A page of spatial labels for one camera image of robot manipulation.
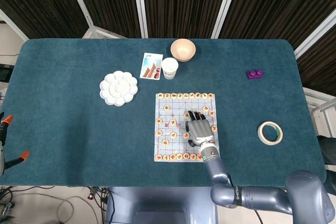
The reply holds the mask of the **grey black right robot hand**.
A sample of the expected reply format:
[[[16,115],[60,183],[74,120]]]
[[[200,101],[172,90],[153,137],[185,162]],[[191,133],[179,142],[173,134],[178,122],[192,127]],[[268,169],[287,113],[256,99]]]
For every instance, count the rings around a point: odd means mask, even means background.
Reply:
[[[190,137],[187,140],[191,147],[201,147],[203,143],[215,143],[209,121],[205,115],[188,110],[190,120],[185,122],[185,129]]]

